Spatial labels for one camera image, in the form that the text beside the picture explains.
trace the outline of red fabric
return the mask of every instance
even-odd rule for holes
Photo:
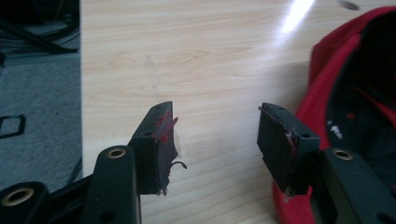
[[[325,36],[313,48],[309,74],[309,89],[297,111],[297,117],[321,137],[320,148],[330,146],[326,134],[326,107],[337,76],[353,49],[358,48],[361,31],[373,18],[387,14],[396,7],[381,7],[349,21]],[[276,211],[281,223],[314,223],[306,196],[285,201],[285,196],[273,185]]]

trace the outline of mounting hole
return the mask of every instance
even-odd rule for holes
[[[125,155],[124,149],[113,149],[107,153],[107,156],[110,159],[116,159],[116,158],[122,157],[123,155]]]
[[[102,223],[108,223],[114,220],[114,218],[116,218],[116,212],[106,211],[99,217],[99,221]]]
[[[396,223],[396,221],[392,217],[388,216],[387,214],[377,213],[376,218],[378,218],[378,220],[382,223],[387,223],[387,224],[395,224]]]
[[[354,11],[361,9],[358,5],[356,5],[355,3],[349,2],[349,1],[338,1],[338,5],[340,5],[343,8],[346,8],[349,10],[354,10]]]
[[[16,189],[4,197],[1,204],[7,207],[15,206],[30,199],[34,192],[35,191],[31,188]]]
[[[353,156],[341,149],[334,149],[332,151],[332,154],[337,157],[338,159],[344,160],[344,161],[352,161],[353,160]]]
[[[301,137],[303,138],[309,138],[311,135],[309,135],[308,133],[302,133]]]

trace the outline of red bag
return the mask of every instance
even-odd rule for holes
[[[372,10],[314,46],[297,117],[320,136],[320,149],[358,152],[396,195],[396,7]],[[287,201],[277,186],[273,193],[282,223],[314,223],[310,192]]]

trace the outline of black bracket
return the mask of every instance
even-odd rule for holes
[[[318,149],[319,137],[278,105],[263,103],[258,145],[276,185],[288,194],[313,188],[317,223],[396,223],[396,200],[355,152]]]
[[[128,146],[98,155],[92,175],[53,193],[39,182],[3,189],[1,223],[141,223],[140,194],[166,193],[176,121],[172,102],[155,105]]]

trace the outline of light wood surface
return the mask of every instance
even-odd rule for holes
[[[262,102],[295,111],[310,50],[339,25],[394,1],[82,0],[83,174],[173,101],[168,195],[143,196],[143,223],[277,223],[256,145]]]

